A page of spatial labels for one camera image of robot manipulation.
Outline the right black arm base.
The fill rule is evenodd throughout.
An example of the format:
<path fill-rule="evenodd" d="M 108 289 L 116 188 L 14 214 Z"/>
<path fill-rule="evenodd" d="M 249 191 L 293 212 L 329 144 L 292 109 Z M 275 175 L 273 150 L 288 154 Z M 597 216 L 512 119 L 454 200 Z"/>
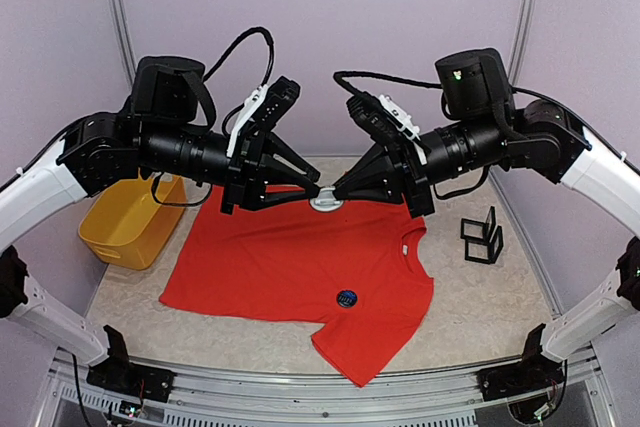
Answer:
<path fill-rule="evenodd" d="M 477 381 L 484 401 L 525 394 L 566 380 L 564 364 L 542 355 L 545 327 L 540 324 L 529 332 L 518 361 L 478 371 Z"/>

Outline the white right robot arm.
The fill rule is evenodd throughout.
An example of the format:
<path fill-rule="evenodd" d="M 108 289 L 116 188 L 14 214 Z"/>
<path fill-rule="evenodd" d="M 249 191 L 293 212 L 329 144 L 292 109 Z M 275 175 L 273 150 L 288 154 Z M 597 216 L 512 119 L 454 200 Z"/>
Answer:
<path fill-rule="evenodd" d="M 421 132 L 387 96 L 352 87 L 355 73 L 335 82 L 349 90 L 347 109 L 372 148 L 333 187 L 341 201 L 405 204 L 411 215 L 433 212 L 438 184 L 492 166 L 530 169 L 590 199 L 632 232 L 639 229 L 639 172 L 599 133 L 558 101 L 533 93 L 515 105 L 499 52 L 458 52 L 435 64 L 449 125 Z"/>

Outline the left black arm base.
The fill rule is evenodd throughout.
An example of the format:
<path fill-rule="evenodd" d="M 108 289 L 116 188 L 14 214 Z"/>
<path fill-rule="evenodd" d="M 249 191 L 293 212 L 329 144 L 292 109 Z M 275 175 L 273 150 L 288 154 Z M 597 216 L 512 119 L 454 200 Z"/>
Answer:
<path fill-rule="evenodd" d="M 175 373 L 132 362 L 123 335 L 108 325 L 104 330 L 108 340 L 107 358 L 89 367 L 87 383 L 141 400 L 167 403 Z"/>

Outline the blue brooch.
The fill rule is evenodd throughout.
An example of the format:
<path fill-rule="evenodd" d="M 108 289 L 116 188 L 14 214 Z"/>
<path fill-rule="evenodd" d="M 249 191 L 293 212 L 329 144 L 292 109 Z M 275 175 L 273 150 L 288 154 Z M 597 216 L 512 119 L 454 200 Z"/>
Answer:
<path fill-rule="evenodd" d="M 344 201 L 337 199 L 334 191 L 334 186 L 322 187 L 318 195 L 309 200 L 311 208 L 321 213 L 330 213 L 340 209 L 344 205 Z"/>

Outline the red t-shirt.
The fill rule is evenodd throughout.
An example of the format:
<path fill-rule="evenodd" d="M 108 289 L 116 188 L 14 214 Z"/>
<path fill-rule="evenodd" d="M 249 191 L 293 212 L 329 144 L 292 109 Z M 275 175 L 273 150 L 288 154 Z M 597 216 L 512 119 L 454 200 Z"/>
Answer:
<path fill-rule="evenodd" d="M 215 189 L 200 208 L 162 304 L 202 315 L 317 325 L 320 356 L 368 384 L 427 315 L 434 280 L 418 257 L 422 219 L 401 205 L 349 202 L 321 213 L 306 202 L 220 211 Z M 358 303 L 341 308 L 336 295 Z"/>

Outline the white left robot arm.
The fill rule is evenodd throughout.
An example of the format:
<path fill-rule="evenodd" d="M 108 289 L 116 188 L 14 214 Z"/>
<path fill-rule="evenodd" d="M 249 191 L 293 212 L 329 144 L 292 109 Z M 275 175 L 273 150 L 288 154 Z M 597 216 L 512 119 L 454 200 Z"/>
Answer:
<path fill-rule="evenodd" d="M 183 57 L 145 57 L 123 108 L 65 127 L 1 189 L 1 315 L 74 354 L 121 392 L 140 381 L 123 336 L 92 327 L 47 295 L 15 242 L 56 212 L 136 178 L 173 174 L 223 190 L 221 209 L 257 211 L 305 201 L 319 192 L 319 173 L 274 133 L 300 88 L 265 76 L 244 102 L 228 135 L 213 126 L 206 88 L 211 70 Z"/>

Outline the white round brooch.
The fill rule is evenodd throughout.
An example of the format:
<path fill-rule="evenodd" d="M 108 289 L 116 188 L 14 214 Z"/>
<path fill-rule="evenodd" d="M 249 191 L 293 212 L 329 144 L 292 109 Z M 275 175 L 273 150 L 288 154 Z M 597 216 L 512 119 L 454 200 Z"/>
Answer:
<path fill-rule="evenodd" d="M 350 309 L 357 305 L 358 303 L 358 295 L 353 290 L 341 290 L 336 295 L 336 302 L 339 307 Z"/>

